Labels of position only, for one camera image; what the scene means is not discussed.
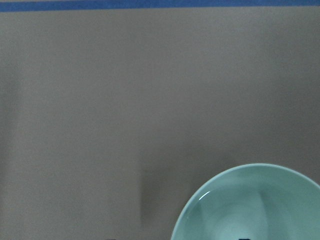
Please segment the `pale green bowl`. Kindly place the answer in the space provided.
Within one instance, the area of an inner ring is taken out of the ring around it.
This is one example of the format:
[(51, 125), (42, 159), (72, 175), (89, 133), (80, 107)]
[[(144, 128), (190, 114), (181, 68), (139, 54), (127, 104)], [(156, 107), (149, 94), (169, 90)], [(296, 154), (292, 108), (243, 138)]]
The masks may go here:
[(317, 240), (320, 187), (280, 165), (252, 163), (205, 182), (182, 209), (173, 240)]

